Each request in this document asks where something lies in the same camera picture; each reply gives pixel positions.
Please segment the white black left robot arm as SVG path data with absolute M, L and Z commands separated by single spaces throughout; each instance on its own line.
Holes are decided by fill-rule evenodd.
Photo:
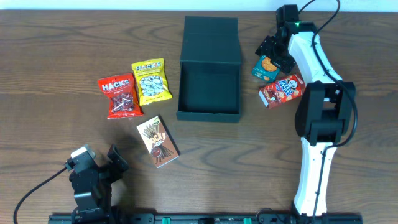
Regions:
M 74 190 L 77 208 L 71 214 L 72 223 L 127 223 L 121 209 L 111 203 L 111 184 L 122 178 L 129 164 L 113 144 L 107 153 L 108 161 L 99 166 L 89 145 L 71 153 L 65 167 L 72 173 L 69 181 Z

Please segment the dark green open box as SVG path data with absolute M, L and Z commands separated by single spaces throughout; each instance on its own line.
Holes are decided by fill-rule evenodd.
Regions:
M 186 16 L 177 119 L 237 123 L 241 64 L 237 18 Z

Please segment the red Hello Panda box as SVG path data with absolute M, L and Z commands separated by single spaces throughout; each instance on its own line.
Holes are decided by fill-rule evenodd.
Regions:
M 267 108 L 275 108 L 303 95 L 305 82 L 299 73 L 288 75 L 259 89 L 259 96 Z

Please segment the red Hacks candy bag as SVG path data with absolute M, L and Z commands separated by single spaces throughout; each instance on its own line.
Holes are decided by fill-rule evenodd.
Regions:
M 107 119 L 143 116 L 132 73 L 115 75 L 98 80 L 100 90 L 109 98 Z

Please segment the yellow Hacks candy bag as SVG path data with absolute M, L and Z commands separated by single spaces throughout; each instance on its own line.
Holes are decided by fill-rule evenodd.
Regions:
M 141 106 L 172 99 L 163 58 L 136 62 L 131 68 L 136 79 Z

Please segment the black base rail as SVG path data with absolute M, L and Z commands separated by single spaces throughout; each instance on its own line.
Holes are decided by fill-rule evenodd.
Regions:
M 327 224 L 362 224 L 359 215 L 324 215 L 311 217 L 291 214 L 263 213 L 260 215 L 153 215 L 137 213 L 113 217 L 103 223 L 129 224 L 278 224 L 278 223 L 327 223 Z

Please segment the brown Pocky box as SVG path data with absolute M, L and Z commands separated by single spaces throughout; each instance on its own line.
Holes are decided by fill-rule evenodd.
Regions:
M 180 156 L 160 116 L 155 116 L 138 125 L 137 130 L 156 168 L 160 168 Z

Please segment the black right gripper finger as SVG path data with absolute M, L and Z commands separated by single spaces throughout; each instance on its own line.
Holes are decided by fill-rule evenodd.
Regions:
M 273 60 L 273 64 L 285 74 L 289 74 L 295 67 L 295 60 L 292 56 L 276 57 Z
M 255 54 L 258 56 L 265 55 L 266 57 L 274 55 L 275 36 L 267 36 L 260 46 L 256 49 Z

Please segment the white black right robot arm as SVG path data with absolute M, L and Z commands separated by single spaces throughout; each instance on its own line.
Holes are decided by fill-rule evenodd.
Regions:
M 353 82 L 334 71 L 320 43 L 321 28 L 301 21 L 295 4 L 276 10 L 277 32 L 257 48 L 261 69 L 276 67 L 286 76 L 259 89 L 266 107 L 300 98 L 295 130 L 302 143 L 302 166 L 293 201 L 296 222 L 327 222 L 326 191 L 334 153 L 353 138 L 358 109 Z

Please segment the teal Chunkies cookie box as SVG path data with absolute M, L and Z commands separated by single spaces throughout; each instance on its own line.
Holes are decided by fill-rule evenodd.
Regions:
M 279 69 L 271 63 L 270 58 L 261 56 L 252 70 L 252 74 L 261 80 L 272 83 L 279 74 Z

